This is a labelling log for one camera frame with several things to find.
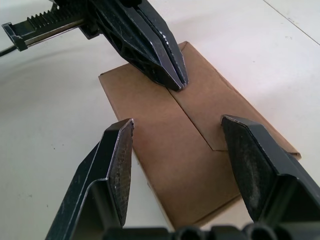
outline textured gripper pad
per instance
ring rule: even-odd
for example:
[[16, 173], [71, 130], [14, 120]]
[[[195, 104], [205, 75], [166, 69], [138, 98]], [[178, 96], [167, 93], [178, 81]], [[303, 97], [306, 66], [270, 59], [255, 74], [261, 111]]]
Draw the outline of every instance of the textured gripper pad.
[[126, 222], [131, 183], [133, 123], [122, 129], [114, 152], [109, 181], [120, 225]]
[[222, 127], [235, 180], [250, 217], [257, 221], [276, 173], [243, 125], [223, 119]]

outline toothed rack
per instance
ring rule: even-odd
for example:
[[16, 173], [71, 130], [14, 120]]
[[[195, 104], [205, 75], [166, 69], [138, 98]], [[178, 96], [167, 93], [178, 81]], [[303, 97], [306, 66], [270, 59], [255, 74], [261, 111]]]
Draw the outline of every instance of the toothed rack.
[[19, 51], [85, 23], [85, 11], [80, 5], [66, 5], [59, 9], [28, 17], [26, 21], [2, 27]]

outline folded cardboard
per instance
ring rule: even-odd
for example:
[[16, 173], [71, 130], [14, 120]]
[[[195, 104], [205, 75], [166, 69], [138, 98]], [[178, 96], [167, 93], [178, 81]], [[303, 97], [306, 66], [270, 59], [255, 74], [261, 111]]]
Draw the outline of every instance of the folded cardboard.
[[240, 196], [221, 115], [263, 124], [300, 157], [190, 43], [180, 49], [189, 78], [183, 91], [167, 90], [129, 64], [99, 77], [117, 118], [134, 118], [133, 148], [174, 228], [204, 224]]

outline white table surface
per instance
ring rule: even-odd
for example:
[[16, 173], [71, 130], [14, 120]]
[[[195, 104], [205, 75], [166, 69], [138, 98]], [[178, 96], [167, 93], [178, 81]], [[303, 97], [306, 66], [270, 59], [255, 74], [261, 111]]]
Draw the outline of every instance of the white table surface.
[[[320, 2], [150, 2], [178, 42], [191, 42], [301, 152], [320, 184]], [[0, 24], [50, 6], [1, 0]], [[10, 45], [0, 30], [0, 49]], [[0, 57], [0, 239], [46, 237], [78, 164], [117, 121], [98, 75], [125, 63], [103, 36], [87, 40], [78, 29]], [[210, 224], [249, 221], [239, 201]], [[126, 226], [168, 226], [135, 157]]]

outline cardboard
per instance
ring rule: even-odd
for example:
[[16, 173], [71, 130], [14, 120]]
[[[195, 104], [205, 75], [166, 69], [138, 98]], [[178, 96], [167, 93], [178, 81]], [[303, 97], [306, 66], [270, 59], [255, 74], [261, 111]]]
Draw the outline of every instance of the cardboard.
[[262, 123], [282, 148], [300, 158], [190, 43], [180, 49], [189, 77], [181, 92], [153, 83], [129, 64], [99, 77], [117, 118], [134, 118], [134, 151], [174, 228], [205, 224], [240, 197], [222, 114]]

